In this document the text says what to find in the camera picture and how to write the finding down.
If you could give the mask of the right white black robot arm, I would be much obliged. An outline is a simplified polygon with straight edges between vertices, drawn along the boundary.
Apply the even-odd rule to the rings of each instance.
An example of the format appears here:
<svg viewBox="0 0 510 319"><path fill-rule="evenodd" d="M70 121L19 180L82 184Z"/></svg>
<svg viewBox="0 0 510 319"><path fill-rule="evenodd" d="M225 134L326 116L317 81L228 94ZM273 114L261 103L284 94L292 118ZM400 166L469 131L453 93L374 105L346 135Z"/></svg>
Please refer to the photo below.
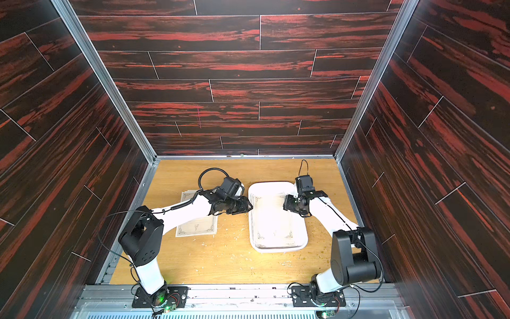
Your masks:
<svg viewBox="0 0 510 319"><path fill-rule="evenodd" d="M306 191L285 197L283 209L300 217L315 217L331 235L330 267L312 276L310 301L319 307L340 296L347 287L384 279L375 234L349 220L323 191Z"/></svg>

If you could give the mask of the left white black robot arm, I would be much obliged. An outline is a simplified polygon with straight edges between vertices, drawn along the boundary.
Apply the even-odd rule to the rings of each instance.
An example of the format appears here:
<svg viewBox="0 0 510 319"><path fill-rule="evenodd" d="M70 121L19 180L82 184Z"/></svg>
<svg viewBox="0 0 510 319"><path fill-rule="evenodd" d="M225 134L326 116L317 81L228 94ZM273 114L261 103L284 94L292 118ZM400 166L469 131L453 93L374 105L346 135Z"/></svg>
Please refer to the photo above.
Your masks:
<svg viewBox="0 0 510 319"><path fill-rule="evenodd" d="M136 270L147 303L161 308L169 297L157 261L166 233L195 219L221 213L248 213L252 209L246 196L229 196L219 190L197 191L192 199L167 207L149 209L141 206L135 209L118 241Z"/></svg>

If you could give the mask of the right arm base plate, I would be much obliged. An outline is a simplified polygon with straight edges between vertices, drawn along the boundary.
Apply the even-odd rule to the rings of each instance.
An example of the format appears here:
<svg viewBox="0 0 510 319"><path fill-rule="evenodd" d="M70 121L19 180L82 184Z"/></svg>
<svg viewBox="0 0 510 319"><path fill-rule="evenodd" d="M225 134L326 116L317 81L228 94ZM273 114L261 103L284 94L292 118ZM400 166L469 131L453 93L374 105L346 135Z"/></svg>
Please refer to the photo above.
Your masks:
<svg viewBox="0 0 510 319"><path fill-rule="evenodd" d="M291 283L287 293L294 307L345 307L344 294L339 291L323 293L309 285Z"/></svg>

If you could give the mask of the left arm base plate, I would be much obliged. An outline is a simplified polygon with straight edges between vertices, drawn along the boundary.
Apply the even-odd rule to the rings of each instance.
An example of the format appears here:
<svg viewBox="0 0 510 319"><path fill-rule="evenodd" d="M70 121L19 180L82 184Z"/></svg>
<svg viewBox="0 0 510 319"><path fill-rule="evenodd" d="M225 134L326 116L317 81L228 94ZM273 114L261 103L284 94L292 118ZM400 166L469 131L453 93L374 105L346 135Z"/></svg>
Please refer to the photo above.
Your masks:
<svg viewBox="0 0 510 319"><path fill-rule="evenodd" d="M185 307L188 292L189 287L164 286L150 295L142 287L138 287L131 307L174 311L176 308Z"/></svg>

